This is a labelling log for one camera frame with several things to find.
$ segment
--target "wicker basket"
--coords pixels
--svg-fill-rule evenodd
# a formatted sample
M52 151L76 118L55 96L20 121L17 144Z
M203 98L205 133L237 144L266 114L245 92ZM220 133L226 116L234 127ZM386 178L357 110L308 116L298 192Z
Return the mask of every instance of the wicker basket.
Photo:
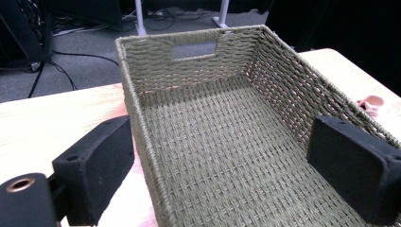
M217 42L174 60L176 45ZM160 226L363 226L306 161L313 118L384 131L265 26L116 41Z

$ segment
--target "gray-green basket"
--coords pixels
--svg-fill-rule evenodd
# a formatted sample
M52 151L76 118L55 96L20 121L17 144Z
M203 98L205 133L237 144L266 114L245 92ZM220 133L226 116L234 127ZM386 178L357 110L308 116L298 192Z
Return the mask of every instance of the gray-green basket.
M177 45L216 42L175 60ZM401 144L265 26L116 41L160 226L363 226L306 162L313 118Z

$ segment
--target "wooden table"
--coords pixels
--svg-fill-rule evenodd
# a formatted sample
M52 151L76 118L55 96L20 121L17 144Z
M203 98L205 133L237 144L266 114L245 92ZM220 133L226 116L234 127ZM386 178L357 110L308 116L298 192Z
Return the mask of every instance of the wooden table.
M311 65L353 100L385 98L391 123L383 126L401 140L401 98L346 60L322 49L302 53ZM0 104L0 183L29 172L49 176L51 161L100 122L127 114L121 84ZM114 195L99 226L156 226L141 163Z

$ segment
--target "gray carpet floor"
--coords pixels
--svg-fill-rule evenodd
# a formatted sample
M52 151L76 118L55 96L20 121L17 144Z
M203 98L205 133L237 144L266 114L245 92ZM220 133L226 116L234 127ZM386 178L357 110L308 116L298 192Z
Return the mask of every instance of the gray carpet floor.
M171 21L155 21L145 19L148 34L172 33L181 31L200 30L216 28L212 21L218 12L206 18L191 21L176 21L171 27ZM245 13L229 13L227 15L227 26L251 26L265 24L268 14L259 14L257 10ZM136 30L127 32L116 32L107 28L77 32L55 37L53 49L60 52L92 54L110 58L117 61L117 53L114 41L118 37L137 35ZM107 84L121 82L120 71L117 65L110 61L98 58L52 55L52 61L61 66L74 81L78 89L92 88ZM27 98L37 74L29 74L21 71L0 71L0 103ZM57 93L72 91L67 76L57 70L53 65L47 63L36 86L32 97L48 96Z

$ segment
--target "basket bottom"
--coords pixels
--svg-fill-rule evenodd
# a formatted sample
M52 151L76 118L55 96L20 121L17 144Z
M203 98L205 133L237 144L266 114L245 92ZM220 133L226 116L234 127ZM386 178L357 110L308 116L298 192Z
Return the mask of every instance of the basket bottom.
M165 225L363 226L246 78L141 97ZM168 212L156 210L156 216Z

